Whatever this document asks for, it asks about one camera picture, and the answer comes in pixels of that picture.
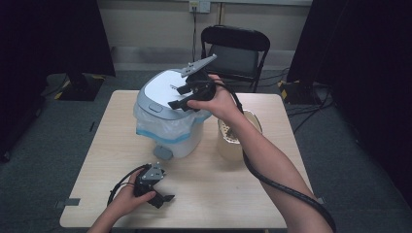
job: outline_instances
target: wooden table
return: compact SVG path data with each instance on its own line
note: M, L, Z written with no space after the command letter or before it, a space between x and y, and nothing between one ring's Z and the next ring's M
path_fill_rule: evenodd
M116 183L129 171L159 161L153 155L155 142L136 135L133 105L135 90L112 95L97 129L85 163L70 198L78 206L66 206L63 227L90 227L103 212ZM281 149L310 186L292 129L280 96L239 93L245 110L255 113L263 135ZM243 161L224 160L217 152L218 124L214 116L204 122L203 137L184 158L160 161L167 176L154 186L174 200L160 209L145 203L121 218L121 228L286 228L279 211L247 170Z

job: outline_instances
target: person's right arm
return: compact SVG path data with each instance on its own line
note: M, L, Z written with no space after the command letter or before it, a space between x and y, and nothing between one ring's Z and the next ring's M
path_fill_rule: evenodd
M223 120L237 136L251 164L265 177L316 199L288 157L240 113L225 89L218 86L211 101L191 100L188 105L208 110ZM332 232L324 218L309 205L265 183L262 186L284 217L289 232Z

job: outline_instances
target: chair backrest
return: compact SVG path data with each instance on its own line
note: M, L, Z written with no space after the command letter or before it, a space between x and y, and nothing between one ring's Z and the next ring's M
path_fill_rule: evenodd
M267 53L270 49L270 41L263 33L225 25L214 25L205 28L201 33L201 43L202 58L206 57L205 43L243 50L263 51L264 53Z

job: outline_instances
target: person's left hand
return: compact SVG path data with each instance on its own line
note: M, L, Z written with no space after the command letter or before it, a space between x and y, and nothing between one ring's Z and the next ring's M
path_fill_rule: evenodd
M155 197L155 191L148 192L139 197L135 197L133 194L136 177L142 170L143 169L140 169L130 176L128 184L121 188L113 202L108 206L109 209L113 209L119 216L130 214L141 204Z

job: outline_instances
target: gold container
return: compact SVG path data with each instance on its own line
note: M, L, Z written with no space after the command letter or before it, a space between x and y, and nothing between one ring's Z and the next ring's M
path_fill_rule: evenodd
M261 125L256 115L251 111L243 111L245 117L249 122L261 133ZM242 146L236 135L231 131L222 120L218 119L219 136L218 136L218 152L219 154L229 161L240 161L243 159Z

